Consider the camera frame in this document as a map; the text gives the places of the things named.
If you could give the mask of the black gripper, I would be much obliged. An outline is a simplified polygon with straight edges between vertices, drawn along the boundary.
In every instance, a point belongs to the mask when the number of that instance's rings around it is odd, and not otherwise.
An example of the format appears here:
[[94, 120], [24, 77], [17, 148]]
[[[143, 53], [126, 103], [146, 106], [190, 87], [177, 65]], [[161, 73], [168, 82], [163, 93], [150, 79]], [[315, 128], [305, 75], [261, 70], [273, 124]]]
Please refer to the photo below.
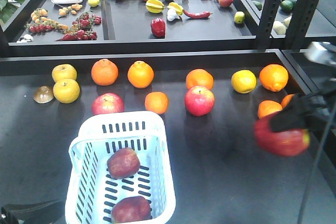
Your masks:
[[335, 87], [323, 88], [309, 95], [295, 94], [285, 108], [270, 119], [273, 132], [292, 129], [322, 131], [331, 119], [331, 130], [335, 130]]

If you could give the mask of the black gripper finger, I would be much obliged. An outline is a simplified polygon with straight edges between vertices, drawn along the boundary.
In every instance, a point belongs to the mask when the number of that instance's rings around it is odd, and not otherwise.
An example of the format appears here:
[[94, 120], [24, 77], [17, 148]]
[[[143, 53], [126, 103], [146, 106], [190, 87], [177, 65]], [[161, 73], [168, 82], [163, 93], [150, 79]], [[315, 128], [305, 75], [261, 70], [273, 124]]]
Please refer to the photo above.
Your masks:
[[6, 204], [1, 207], [1, 223], [56, 223], [65, 214], [65, 202], [50, 200], [35, 204]]

